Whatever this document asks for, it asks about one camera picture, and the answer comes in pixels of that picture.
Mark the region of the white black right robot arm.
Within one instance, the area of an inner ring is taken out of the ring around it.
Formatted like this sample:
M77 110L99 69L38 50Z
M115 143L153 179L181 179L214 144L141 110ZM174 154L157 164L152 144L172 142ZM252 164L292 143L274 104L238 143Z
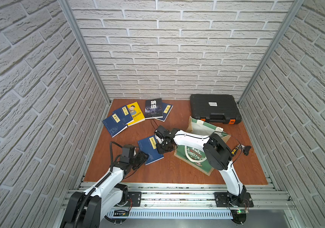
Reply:
M208 163L220 172L226 184L228 202L236 207L244 203L247 190L235 171L232 150L216 132L209 136L195 135L177 128L169 131L159 126L155 130L155 137L160 154L171 152L179 145L203 151Z

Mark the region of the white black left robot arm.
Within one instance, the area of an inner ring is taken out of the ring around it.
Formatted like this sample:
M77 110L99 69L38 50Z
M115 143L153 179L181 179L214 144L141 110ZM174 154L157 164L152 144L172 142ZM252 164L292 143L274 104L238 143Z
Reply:
M139 147L110 142L111 165L106 174L84 192L75 192L68 201L60 227L98 228L115 205L128 201L128 187L121 184L149 158Z

